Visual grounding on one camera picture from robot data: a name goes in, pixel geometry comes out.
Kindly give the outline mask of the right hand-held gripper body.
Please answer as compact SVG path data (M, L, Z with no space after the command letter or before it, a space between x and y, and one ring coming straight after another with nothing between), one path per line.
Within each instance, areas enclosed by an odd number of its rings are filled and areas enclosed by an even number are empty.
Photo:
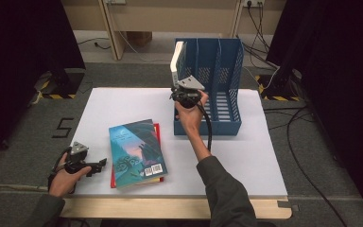
M193 76L182 79L177 82L177 90L175 91L175 100L186 108L191 109L201 100L201 91L205 87Z

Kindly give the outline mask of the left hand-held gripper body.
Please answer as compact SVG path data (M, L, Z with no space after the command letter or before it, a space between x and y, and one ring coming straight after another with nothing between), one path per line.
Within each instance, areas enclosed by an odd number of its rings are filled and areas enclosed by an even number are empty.
M86 167L87 164L85 163L85 158L87 156L88 149L89 148L87 146L79 142L75 142L67 151L64 169L68 173L74 174Z

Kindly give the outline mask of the white book with picture grid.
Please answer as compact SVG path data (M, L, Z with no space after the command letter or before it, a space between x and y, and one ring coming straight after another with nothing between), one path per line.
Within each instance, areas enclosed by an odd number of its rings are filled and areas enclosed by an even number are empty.
M187 43L183 41L177 41L175 44L173 57L170 62L170 71L174 87L178 87L179 79L183 74L186 46Z

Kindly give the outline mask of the blue file rack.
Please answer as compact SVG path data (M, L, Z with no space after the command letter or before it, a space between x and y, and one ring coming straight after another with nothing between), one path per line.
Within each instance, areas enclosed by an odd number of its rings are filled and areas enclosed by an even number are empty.
M187 43L181 78L196 78L209 100L205 112L211 125L201 125L203 135L236 135L241 126L237 95L244 59L244 49L238 39L178 38Z

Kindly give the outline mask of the person's right hand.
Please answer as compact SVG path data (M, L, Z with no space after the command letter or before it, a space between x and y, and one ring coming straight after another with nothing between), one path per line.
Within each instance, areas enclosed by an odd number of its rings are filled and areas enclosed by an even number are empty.
M174 106L178 112L178 118L181 121L182 127L186 134L191 137L193 135L199 135L199 128L203 117L203 105L207 102L209 96L200 91L201 99L197 106L186 109L180 102L176 101Z

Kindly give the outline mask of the person's left hand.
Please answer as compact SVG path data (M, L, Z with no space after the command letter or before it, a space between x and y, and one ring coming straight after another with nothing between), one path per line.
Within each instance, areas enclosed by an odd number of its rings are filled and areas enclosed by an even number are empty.
M87 173L89 173L92 168L86 166L76 173L68 173L61 164L65 162L67 154L63 154L60 158L60 164L56 167L56 176L50 184L48 194L57 198L62 198L66 194L70 193L75 184Z

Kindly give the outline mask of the white table board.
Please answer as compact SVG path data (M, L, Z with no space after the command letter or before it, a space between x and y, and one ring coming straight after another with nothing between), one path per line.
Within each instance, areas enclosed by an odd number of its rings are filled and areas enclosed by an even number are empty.
M109 128L151 119L160 125L161 148L168 174L161 183L111 187L112 164L77 183L77 196L203 196L204 185L197 160L184 136L173 132L174 103L168 88L94 88L76 129L74 139L89 148L86 160L112 158ZM214 136L211 152L252 197L283 197L283 176L270 140L268 125L257 92L238 91L242 119L236 136Z

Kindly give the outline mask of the wooden table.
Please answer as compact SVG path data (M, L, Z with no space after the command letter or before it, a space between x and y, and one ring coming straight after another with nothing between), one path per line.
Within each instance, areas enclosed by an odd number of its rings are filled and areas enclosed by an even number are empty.
M290 208L279 208L281 198L250 198L259 219L288 219ZM60 214L64 218L157 218L209 219L211 212L204 198L69 198Z

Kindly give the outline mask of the black stand base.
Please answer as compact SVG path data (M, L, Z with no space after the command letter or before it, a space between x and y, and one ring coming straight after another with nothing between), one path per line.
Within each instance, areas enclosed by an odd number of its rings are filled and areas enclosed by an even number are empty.
M66 68L59 75L47 71L37 80L35 99L73 99L85 76L85 69Z
M254 77L258 83L258 91L264 100L299 101L295 76L293 73L280 75L276 70L272 75L258 75Z

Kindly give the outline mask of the beige wooden desk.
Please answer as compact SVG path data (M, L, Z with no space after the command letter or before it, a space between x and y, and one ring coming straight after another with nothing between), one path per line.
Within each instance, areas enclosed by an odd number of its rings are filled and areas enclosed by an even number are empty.
M265 0L261 8L243 8L243 0L61 0L74 30L105 31L112 57L123 57L126 31L210 33L222 38L275 32L286 0Z

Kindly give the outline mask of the black curtain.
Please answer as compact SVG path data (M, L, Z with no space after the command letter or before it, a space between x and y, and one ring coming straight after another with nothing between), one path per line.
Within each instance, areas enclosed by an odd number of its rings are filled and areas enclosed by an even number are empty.
M51 72L65 82L66 68L84 61L61 0L0 0L0 144Z
M363 198L363 0L285 0L268 60L302 74L329 142Z

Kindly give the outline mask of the grey tape piece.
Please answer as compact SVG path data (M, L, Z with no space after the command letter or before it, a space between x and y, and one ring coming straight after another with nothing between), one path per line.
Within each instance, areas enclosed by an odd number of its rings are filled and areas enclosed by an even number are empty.
M277 200L279 208L290 208L293 212L300 211L300 206L298 204L292 204L290 201L280 201Z

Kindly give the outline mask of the white wall socket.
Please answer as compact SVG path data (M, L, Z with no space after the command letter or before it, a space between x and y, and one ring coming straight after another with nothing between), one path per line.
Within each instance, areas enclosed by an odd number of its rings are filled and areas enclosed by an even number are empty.
M265 5L265 0L243 0L245 8L260 8Z

